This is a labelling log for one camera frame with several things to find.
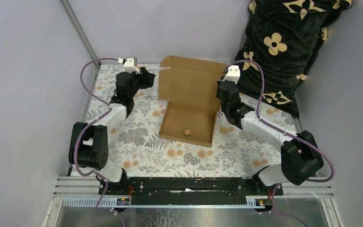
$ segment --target black mounting plate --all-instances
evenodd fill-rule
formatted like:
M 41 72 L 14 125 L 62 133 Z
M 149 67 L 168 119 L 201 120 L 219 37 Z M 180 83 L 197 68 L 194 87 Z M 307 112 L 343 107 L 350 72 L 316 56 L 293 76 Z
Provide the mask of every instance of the black mounting plate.
M 99 194 L 104 184 L 101 181 Z M 130 177 L 127 185 L 133 187 L 132 205 L 245 205 L 246 196 L 267 197 L 275 187 L 259 188 L 254 180 L 241 177 Z M 105 194 L 129 195 L 128 189 L 115 189 L 109 183 Z M 282 187 L 275 195 L 283 195 Z

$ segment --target box lid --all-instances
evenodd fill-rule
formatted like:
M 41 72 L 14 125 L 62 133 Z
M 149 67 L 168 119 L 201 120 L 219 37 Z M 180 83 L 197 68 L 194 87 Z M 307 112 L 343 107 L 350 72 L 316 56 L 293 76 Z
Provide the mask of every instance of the box lid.
M 223 76 L 226 64 L 178 56 L 161 61 L 159 98 L 170 102 L 197 106 L 210 110 L 219 108 L 216 80 Z

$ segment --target metal frame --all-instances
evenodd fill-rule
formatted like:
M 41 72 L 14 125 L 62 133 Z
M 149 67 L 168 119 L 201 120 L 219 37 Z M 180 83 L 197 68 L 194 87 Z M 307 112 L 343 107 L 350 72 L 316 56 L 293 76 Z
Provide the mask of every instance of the metal frame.
M 86 33 L 84 32 L 83 28 L 81 27 L 80 22 L 78 21 L 76 14 L 73 11 L 73 8 L 71 7 L 68 0 L 59 0 L 63 6 L 63 10 L 66 12 L 66 14 L 69 17 L 69 20 L 71 24 L 74 27 L 74 30 L 76 31 L 77 35 L 79 36 L 81 42 L 83 43 L 88 55 L 90 56 L 91 60 L 98 59 L 90 41 L 88 40 Z
M 296 118 L 296 117 L 293 117 L 293 116 L 292 116 L 292 119 L 293 119 L 293 124 L 294 124 L 295 130 L 297 132 L 304 131 L 304 129 L 303 129 L 303 123 L 302 123 L 301 119 Z
M 325 177 L 314 177 L 312 179 L 325 179 Z M 62 206 L 69 205 L 68 200 L 77 199 L 84 201 L 85 205 L 78 205 L 79 207 L 90 207 L 91 204 L 96 204 L 100 195 L 98 194 L 100 183 L 95 177 L 78 177 L 78 176 L 60 176 L 56 182 L 53 193 L 53 198 L 49 212 L 47 213 L 46 222 L 44 227 L 55 227 L 58 219 L 60 218 L 60 211 Z M 336 203 L 333 196 L 332 189 L 329 183 L 314 183 L 304 182 L 302 185 L 297 186 L 290 182 L 282 183 L 284 195 L 275 196 L 276 198 L 317 198 L 324 209 L 327 223 L 330 227 L 343 227 L 340 214 L 336 209 Z M 107 195 L 108 201 L 115 198 L 124 198 L 124 195 Z M 136 208 L 247 208 L 253 209 L 250 202 L 254 199 L 265 199 L 264 196 L 246 196 L 248 206 L 134 206 Z

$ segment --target small wooden cube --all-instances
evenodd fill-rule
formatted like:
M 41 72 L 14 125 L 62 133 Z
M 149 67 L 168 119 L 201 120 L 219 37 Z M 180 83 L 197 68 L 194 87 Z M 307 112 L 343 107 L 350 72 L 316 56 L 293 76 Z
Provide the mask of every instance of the small wooden cube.
M 184 136 L 190 136 L 190 129 L 184 130 Z

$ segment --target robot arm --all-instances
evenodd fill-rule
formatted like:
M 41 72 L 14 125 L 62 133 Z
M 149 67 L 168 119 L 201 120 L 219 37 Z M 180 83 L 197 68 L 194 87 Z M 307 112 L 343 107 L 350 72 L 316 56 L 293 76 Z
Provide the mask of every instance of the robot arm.
M 152 87 L 155 74 L 149 73 L 144 67 L 137 67 L 135 57 L 119 59 L 125 72 L 116 75 L 114 95 L 108 107 L 101 115 L 88 122 L 77 122 L 73 126 L 71 135 L 69 162 L 74 164 L 74 150 L 76 140 L 81 131 L 92 121 L 98 119 L 104 113 L 112 109 L 105 117 L 89 127 L 82 137 L 78 147 L 77 161 L 80 167 L 94 169 L 104 176 L 109 182 L 119 183 L 125 177 L 125 171 L 118 165 L 107 163 L 108 161 L 108 134 L 119 122 L 126 119 L 133 107 L 133 97 L 139 89 Z
M 317 146 L 313 135 L 307 131 L 298 133 L 285 130 L 285 133 L 280 133 L 262 123 L 256 116 L 254 108 L 241 102 L 239 89 L 236 86 L 239 77 L 238 66 L 230 66 L 226 76 L 218 81 L 216 96 L 220 99 L 221 111 L 230 124 L 260 136 L 282 155 L 281 163 L 261 169 L 253 176 L 253 179 L 258 180 L 262 186 L 272 186 L 288 181 L 296 185 L 302 184 L 323 167 L 323 159 L 318 152 L 286 136 L 285 133 L 297 135 Z M 281 128 L 269 120 L 267 122 Z

